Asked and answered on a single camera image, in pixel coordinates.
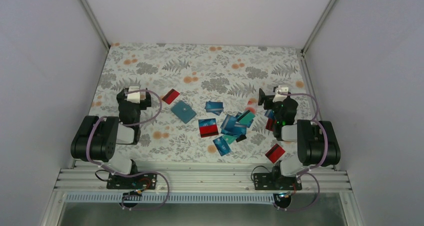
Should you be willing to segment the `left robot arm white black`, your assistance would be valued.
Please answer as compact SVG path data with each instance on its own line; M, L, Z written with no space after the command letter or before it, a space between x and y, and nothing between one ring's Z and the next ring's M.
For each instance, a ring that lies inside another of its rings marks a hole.
M136 145L141 136L141 112L151 107L147 89L128 87L116 96L118 116L86 116L70 145L74 159L96 164L101 169L119 175L126 188L139 182L136 163L120 154L117 145Z

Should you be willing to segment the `red card black stripe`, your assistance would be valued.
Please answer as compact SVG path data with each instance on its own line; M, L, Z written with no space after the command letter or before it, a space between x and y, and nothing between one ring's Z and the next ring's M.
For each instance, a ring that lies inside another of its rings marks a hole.
M286 151L277 143L265 154L265 156L271 163L276 163L285 153Z

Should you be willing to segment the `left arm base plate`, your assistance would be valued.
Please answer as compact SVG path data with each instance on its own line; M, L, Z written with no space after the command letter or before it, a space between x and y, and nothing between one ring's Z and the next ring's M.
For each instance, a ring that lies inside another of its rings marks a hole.
M107 180L107 189L151 189L156 187L158 175L156 173L145 173L136 177L122 177L110 174Z

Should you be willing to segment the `teal leather card holder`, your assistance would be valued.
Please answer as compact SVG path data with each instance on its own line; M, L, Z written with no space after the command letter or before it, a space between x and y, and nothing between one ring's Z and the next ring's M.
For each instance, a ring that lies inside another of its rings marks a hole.
M184 124L188 124L197 115L191 106L184 101L178 101L174 106L172 106L171 111Z

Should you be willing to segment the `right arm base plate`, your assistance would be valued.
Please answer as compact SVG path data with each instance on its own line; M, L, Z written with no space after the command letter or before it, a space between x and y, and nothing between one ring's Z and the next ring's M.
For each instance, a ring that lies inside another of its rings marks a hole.
M295 177L274 176L271 173L254 173L255 190L294 191L302 190L302 184Z

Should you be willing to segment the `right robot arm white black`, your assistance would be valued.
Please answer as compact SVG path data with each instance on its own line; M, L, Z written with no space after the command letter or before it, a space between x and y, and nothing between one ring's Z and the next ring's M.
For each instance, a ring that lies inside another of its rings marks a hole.
M317 167L336 165L340 162L341 151L330 121L319 121L318 113L310 120L297 119L298 102L295 93L287 87L278 86L273 95L262 89L258 93L258 105L263 106L268 118L266 128L273 132L277 141L297 144L296 158L280 161L283 150L273 149L268 157L278 170L271 175L271 184L276 189L284 189L290 177L300 177Z

